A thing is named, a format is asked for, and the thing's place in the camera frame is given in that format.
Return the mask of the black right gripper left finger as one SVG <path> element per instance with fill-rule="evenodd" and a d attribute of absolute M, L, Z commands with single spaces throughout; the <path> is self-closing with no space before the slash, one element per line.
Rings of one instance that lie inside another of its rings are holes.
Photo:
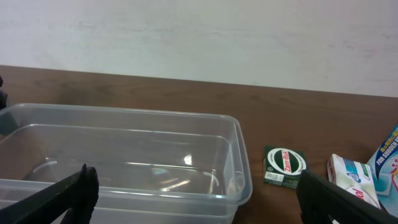
<path fill-rule="evenodd" d="M 3 224 L 49 224 L 60 215 L 62 223 L 89 224 L 99 198 L 96 169 L 83 165 L 73 175 L 1 209 Z"/>

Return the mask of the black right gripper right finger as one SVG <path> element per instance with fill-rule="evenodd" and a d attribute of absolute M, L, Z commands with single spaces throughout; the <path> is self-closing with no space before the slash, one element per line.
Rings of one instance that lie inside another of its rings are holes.
<path fill-rule="evenodd" d="M 303 170 L 296 189 L 304 224 L 397 224 L 397 218 L 355 197 L 344 189 Z"/>

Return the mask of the clear plastic container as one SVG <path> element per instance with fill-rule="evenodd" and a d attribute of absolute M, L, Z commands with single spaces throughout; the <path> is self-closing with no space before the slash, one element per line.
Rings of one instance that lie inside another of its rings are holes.
<path fill-rule="evenodd" d="M 252 194 L 239 122 L 220 114 L 18 104 L 1 110 L 1 206 L 94 167 L 92 223 L 231 223 Z"/>

